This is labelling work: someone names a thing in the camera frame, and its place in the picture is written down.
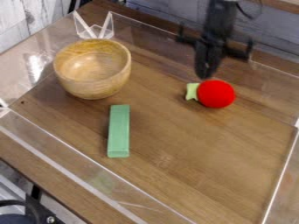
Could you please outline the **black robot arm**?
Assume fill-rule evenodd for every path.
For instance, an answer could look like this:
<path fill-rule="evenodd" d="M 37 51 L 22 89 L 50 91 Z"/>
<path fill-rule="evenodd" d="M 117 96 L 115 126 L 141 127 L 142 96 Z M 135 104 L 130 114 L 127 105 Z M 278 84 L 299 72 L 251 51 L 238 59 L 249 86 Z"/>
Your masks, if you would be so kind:
<path fill-rule="evenodd" d="M 194 68 L 198 77 L 207 80 L 217 73 L 222 60 L 230 56 L 249 61 L 253 49 L 253 38 L 247 41 L 247 48 L 241 51 L 229 46 L 234 31 L 238 11 L 250 19 L 257 17 L 245 12 L 241 0 L 210 0 L 202 35 L 195 38 L 183 34 L 183 25 L 177 35 L 177 41 L 194 47 Z"/>

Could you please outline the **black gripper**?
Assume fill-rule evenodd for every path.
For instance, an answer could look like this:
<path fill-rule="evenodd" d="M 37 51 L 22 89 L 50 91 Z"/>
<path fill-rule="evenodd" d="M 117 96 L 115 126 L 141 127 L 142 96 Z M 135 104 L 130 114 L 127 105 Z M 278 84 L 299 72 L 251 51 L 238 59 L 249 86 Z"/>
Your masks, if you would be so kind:
<path fill-rule="evenodd" d="M 201 79 L 207 79 L 218 71 L 221 61 L 226 56 L 239 60 L 249 60 L 254 49 L 254 41 L 247 41 L 247 48 L 241 51 L 229 47 L 227 40 L 214 37 L 199 37 L 185 35 L 185 28 L 181 27 L 177 41 L 194 46 L 195 49 L 195 72 Z"/>

